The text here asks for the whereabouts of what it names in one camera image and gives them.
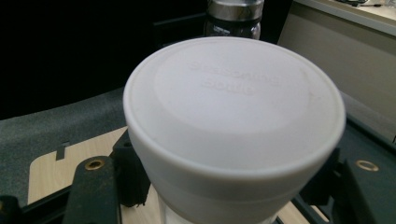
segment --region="metal grommet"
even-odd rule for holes
[[[85,169],[86,170],[97,170],[104,165],[105,165],[105,161],[103,161],[103,160],[88,161],[87,163],[85,163]]]
[[[356,161],[356,165],[366,171],[376,172],[379,170],[378,166],[370,161]]]

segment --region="jar lid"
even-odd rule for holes
[[[258,175],[323,161],[345,127],[339,91],[302,56],[262,41],[203,37],[147,57],[124,111],[153,153],[201,171]]]
[[[264,0],[208,0],[207,13],[224,21],[253,21],[262,16]]]

